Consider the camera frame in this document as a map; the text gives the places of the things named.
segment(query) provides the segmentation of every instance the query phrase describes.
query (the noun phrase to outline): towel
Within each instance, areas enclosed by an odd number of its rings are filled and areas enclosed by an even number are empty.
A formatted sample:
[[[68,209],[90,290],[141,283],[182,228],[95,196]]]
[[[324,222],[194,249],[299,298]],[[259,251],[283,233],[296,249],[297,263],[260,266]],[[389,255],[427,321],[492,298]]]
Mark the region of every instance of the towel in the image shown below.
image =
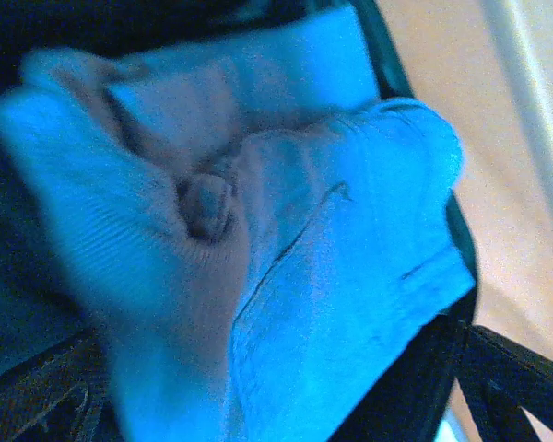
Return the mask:
[[[282,69],[252,91],[246,57],[173,54],[32,53],[0,141],[126,440],[326,440],[474,284],[444,215],[458,138],[416,100],[302,102]]]

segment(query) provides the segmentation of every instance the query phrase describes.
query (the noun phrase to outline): cloth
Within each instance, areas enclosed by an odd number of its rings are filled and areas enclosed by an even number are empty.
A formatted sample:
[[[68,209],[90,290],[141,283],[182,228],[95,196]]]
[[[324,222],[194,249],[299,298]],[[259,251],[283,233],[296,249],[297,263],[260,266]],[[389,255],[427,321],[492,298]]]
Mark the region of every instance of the cloth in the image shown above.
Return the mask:
[[[444,216],[458,139],[412,99],[307,109],[289,74],[246,95],[252,62],[175,49],[35,52],[0,141],[104,330],[127,440],[326,440],[474,284]]]

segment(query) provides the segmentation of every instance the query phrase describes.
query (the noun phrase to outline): folded towel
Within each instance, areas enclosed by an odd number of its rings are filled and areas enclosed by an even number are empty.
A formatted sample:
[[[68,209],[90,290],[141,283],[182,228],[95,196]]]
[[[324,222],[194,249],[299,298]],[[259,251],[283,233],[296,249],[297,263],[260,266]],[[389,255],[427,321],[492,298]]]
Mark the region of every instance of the folded towel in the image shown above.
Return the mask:
[[[326,440],[474,283],[444,215],[454,130],[412,99],[276,109],[285,75],[255,108],[233,58],[135,57],[35,52],[0,98],[124,435]]]

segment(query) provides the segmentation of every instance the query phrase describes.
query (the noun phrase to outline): wooden floor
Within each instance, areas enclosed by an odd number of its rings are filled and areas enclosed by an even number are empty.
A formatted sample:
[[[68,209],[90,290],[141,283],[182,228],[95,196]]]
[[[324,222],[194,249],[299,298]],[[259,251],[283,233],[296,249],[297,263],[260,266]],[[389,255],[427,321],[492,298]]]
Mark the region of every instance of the wooden floor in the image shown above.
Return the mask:
[[[377,3],[418,98],[465,144],[457,194],[477,244],[477,322],[553,360],[553,219],[480,1]],[[458,390],[452,405],[478,441]]]

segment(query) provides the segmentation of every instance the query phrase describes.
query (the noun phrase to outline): towel fold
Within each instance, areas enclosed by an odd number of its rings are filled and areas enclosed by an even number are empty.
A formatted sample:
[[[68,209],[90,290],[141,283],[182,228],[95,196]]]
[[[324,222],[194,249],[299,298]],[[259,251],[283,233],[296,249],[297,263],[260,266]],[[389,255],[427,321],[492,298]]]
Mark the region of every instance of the towel fold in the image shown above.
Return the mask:
[[[455,132],[412,99],[263,112],[233,58],[148,56],[35,52],[0,98],[0,141],[109,340],[124,435],[326,440],[474,284],[444,214]]]

